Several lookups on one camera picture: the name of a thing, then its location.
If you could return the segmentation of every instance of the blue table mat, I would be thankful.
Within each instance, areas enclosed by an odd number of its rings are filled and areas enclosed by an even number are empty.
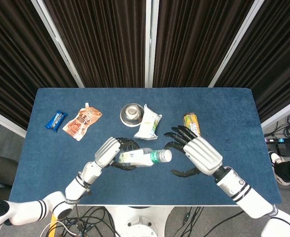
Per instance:
[[[78,142],[62,128],[84,108],[85,102],[103,116]],[[109,137],[133,138],[139,127],[127,127],[119,118],[120,110],[128,103],[147,103],[162,114],[156,130],[158,140],[134,139],[140,147],[164,148],[172,139],[163,134],[182,124],[185,113],[194,112],[202,136],[222,154],[223,165],[233,167],[269,202],[281,202],[252,92],[246,88],[41,88],[9,200],[31,201],[55,191],[64,192]],[[57,133],[45,128],[56,110],[68,113]],[[212,176],[173,175],[171,169],[185,171],[193,164],[183,153],[171,150],[173,158],[169,163],[133,171],[103,169],[91,186],[92,195],[83,197],[80,204],[235,204]]]

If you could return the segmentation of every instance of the robotic arm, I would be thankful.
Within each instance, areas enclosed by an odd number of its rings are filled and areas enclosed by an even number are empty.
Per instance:
[[[179,135],[168,132],[165,136],[172,137],[177,142],[168,143],[165,149],[174,147],[183,152],[195,165],[195,168],[186,172],[172,170],[173,174],[179,177],[188,177],[200,172],[213,175],[216,184],[250,217],[270,217],[261,233],[262,237],[290,236],[290,215],[266,201],[235,170],[223,167],[223,157],[211,144],[204,138],[197,137],[185,126],[172,127],[172,130]]]
[[[90,185],[101,175],[102,169],[109,165],[123,170],[132,170],[134,166],[123,166],[114,161],[121,149],[138,149],[133,140],[110,137],[95,153],[95,161],[88,162],[83,170],[66,187],[65,195],[54,192],[43,200],[15,203],[0,200],[0,229],[3,223],[23,225],[44,219],[51,211],[57,219],[64,219],[72,211],[80,198],[89,191]]]

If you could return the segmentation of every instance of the metal bowl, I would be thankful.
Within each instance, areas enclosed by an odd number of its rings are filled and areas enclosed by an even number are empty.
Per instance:
[[[139,104],[131,103],[122,108],[120,119],[126,126],[136,127],[141,124],[143,115],[143,107]]]

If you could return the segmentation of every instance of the blue candy wrapper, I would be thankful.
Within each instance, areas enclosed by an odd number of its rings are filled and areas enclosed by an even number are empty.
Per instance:
[[[57,129],[59,128],[66,116],[66,113],[57,110],[56,115],[53,116],[53,118],[50,120],[50,122],[47,123],[45,127],[48,129],[53,129],[55,132],[57,132]]]

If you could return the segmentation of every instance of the black curtain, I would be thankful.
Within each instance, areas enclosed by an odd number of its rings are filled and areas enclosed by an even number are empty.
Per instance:
[[[160,0],[153,87],[208,86],[253,0]]]
[[[86,87],[143,87],[146,0],[44,0]]]
[[[40,87],[77,87],[30,1],[0,0],[0,114],[28,127]]]
[[[215,86],[252,89],[261,121],[290,103],[290,0],[265,0]]]

